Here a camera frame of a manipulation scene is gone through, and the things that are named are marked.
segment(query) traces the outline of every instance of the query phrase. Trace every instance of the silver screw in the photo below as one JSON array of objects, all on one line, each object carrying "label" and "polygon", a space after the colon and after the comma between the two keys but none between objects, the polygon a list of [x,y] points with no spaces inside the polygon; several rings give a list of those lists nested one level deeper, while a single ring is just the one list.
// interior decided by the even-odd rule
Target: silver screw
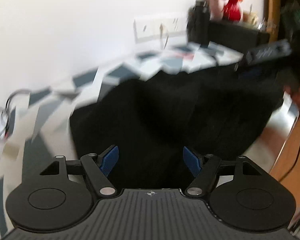
[{"label": "silver screw", "polygon": [[115,193],[115,189],[113,187],[103,187],[101,190],[100,190],[100,193],[102,195],[112,195]]},{"label": "silver screw", "polygon": [[187,193],[190,195],[197,196],[197,195],[202,194],[202,189],[200,189],[199,187],[191,187],[191,188],[188,188]]}]

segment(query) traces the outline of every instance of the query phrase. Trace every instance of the white wall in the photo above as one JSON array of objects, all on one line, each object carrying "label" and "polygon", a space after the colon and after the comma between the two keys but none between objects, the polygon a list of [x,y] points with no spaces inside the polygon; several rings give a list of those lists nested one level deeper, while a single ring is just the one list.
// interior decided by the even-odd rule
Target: white wall
[{"label": "white wall", "polygon": [[[40,89],[147,47],[135,45],[134,17],[186,13],[194,1],[0,0],[0,105],[16,89]],[[262,0],[242,7],[251,1],[262,11]]]}]

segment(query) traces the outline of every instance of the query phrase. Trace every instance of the black fabric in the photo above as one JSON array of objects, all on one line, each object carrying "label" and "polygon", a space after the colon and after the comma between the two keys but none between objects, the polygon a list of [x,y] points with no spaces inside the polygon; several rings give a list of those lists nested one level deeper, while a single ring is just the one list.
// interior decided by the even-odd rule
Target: black fabric
[{"label": "black fabric", "polygon": [[121,83],[70,117],[78,157],[115,144],[119,161],[109,180],[117,189],[187,187],[193,177],[182,160],[184,146],[234,160],[282,99],[273,82],[238,82],[227,74],[232,69],[159,72],[146,82]]}]

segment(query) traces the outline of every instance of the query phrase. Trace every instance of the beige cup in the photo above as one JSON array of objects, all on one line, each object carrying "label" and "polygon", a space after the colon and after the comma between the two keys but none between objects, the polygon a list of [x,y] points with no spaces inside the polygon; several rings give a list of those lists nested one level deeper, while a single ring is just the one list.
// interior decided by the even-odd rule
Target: beige cup
[{"label": "beige cup", "polygon": [[242,20],[245,23],[251,24],[251,25],[256,25],[258,23],[258,15],[256,13],[250,13],[248,11],[243,11],[243,17]]}]

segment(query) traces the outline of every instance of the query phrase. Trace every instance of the blue gripper pad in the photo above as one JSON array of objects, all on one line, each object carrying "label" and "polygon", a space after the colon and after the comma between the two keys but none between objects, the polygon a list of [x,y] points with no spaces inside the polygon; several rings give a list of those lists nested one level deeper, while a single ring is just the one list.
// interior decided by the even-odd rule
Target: blue gripper pad
[{"label": "blue gripper pad", "polygon": [[183,147],[183,161],[187,165],[194,177],[197,177],[201,171],[199,158],[192,153],[187,147]]},{"label": "blue gripper pad", "polygon": [[102,162],[100,165],[100,170],[102,173],[108,177],[113,167],[116,165],[119,159],[119,148],[118,146],[112,148],[107,154],[105,154],[102,158]]}]

